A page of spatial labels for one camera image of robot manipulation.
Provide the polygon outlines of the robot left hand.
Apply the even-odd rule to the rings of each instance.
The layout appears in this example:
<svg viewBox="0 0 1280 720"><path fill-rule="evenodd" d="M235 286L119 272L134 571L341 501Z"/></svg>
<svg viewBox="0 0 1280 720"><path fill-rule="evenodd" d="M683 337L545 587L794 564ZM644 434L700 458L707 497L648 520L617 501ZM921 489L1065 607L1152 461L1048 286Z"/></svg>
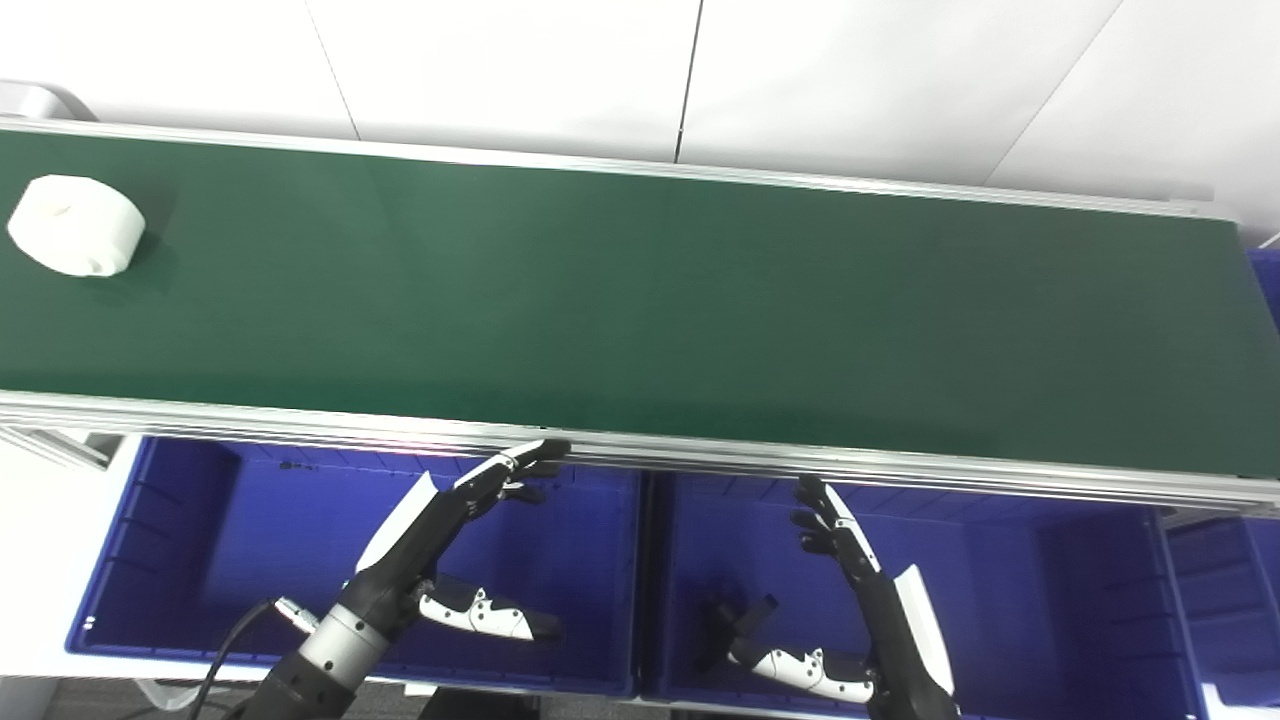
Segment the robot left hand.
<svg viewBox="0 0 1280 720"><path fill-rule="evenodd" d="M338 603L388 641L420 618L484 635L559 639L558 618L443 577L438 562L468 523L499 502L541 503L544 493L526 479L556 477L571 447L567 439L539 439L506 448L445 489L420 478L370 539Z"/></svg>

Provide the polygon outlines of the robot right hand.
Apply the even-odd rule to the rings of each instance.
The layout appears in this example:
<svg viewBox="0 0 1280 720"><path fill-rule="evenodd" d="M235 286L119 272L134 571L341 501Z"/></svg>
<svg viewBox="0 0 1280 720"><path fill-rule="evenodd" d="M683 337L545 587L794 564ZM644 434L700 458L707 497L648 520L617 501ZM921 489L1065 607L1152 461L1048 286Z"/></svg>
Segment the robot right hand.
<svg viewBox="0 0 1280 720"><path fill-rule="evenodd" d="M780 684L861 705L870 719L959 719L948 651L919 566L886 573L854 512L819 477L800 477L794 495L804 506L790 515L801 548L838 564L870 647L855 655L762 644L751 634L776 606L765 597L731 621L723 657Z"/></svg>

